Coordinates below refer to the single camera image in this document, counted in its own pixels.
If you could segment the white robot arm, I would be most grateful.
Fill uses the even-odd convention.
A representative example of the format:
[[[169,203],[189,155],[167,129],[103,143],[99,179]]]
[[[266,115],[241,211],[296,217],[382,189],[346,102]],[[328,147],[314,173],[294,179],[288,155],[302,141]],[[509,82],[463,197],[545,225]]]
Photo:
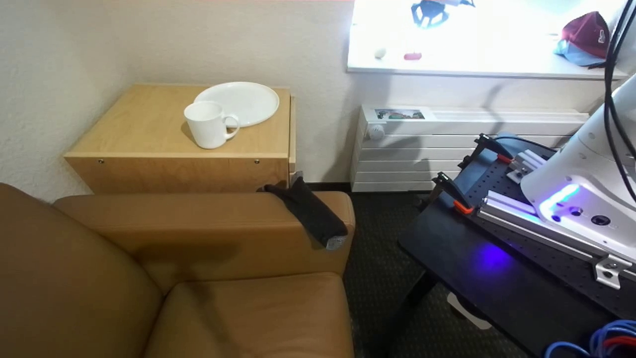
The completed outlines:
[[[479,217],[527,235],[551,235],[632,257],[636,249],[636,78],[612,88],[616,60],[636,18],[626,0],[604,52],[604,102],[547,161],[519,151],[525,203],[489,191]]]

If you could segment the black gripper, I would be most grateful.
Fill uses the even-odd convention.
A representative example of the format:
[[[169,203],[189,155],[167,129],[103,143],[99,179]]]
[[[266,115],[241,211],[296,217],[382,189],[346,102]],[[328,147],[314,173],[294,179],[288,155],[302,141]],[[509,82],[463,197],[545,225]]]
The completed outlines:
[[[411,18],[417,28],[435,28],[443,24],[449,6],[475,6],[473,0],[419,0],[411,6]]]

